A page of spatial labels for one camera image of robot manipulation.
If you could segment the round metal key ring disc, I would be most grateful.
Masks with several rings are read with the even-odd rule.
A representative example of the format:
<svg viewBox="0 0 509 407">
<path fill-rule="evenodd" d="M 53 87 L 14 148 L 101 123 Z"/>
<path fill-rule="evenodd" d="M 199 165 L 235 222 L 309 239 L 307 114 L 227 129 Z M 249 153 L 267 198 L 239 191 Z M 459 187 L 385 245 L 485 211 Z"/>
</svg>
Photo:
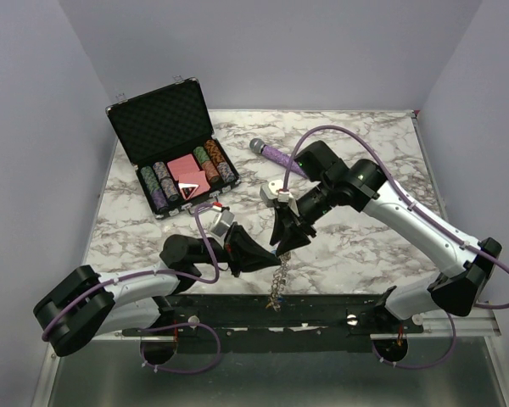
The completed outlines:
<svg viewBox="0 0 509 407">
<path fill-rule="evenodd" d="M 266 305 L 267 309 L 273 309 L 276 312 L 279 312 L 281 309 L 282 293 L 287 283 L 289 261 L 291 257 L 291 252 L 287 252 L 279 257 L 281 265 L 272 275 L 271 290 L 268 304 Z"/>
</svg>

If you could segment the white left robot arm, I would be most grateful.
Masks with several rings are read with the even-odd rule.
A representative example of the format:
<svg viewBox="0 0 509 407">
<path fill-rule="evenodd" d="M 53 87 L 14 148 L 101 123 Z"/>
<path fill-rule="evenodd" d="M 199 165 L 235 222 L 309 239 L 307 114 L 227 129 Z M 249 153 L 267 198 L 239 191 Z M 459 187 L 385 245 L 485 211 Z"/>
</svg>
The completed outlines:
<svg viewBox="0 0 509 407">
<path fill-rule="evenodd" d="M 183 293 L 196 282 L 218 281 L 218 276 L 202 276 L 199 264 L 225 264 L 239 276 L 281 263 L 238 223 L 232 224 L 223 243 L 213 237 L 171 235 L 159 256 L 156 266 L 109 276 L 90 265 L 73 270 L 33 309 L 43 341 L 56 355 L 68 356 L 102 333 L 146 328 L 160 335 L 171 324 L 170 312 L 160 307 L 165 297 Z"/>
</svg>

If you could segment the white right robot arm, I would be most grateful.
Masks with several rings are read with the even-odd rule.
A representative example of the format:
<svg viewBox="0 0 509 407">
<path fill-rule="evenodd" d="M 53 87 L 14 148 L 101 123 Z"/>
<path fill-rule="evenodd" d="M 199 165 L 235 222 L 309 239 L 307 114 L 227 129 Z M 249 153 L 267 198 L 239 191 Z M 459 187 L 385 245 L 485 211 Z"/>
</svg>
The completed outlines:
<svg viewBox="0 0 509 407">
<path fill-rule="evenodd" d="M 407 203 L 402 187 L 392 187 L 382 168 L 370 159 L 360 159 L 348 166 L 322 141 L 300 152 L 298 165 L 316 186 L 300 199 L 285 192 L 281 180 L 269 181 L 260 189 L 267 206 L 274 208 L 275 219 L 270 243 L 281 256 L 310 244 L 316 236 L 315 223 L 336 206 L 350 206 L 371 216 L 400 234 L 424 253 L 437 272 L 418 282 L 391 287 L 373 311 L 375 326 L 392 332 L 404 320 L 416 314 L 442 309 L 455 316 L 467 316 L 489 280 L 501 245 L 493 238 L 479 241 L 464 233 L 458 236 L 473 244 L 467 250 L 454 243 L 433 226 L 444 222 L 429 209 L 426 219 L 417 201 Z"/>
</svg>

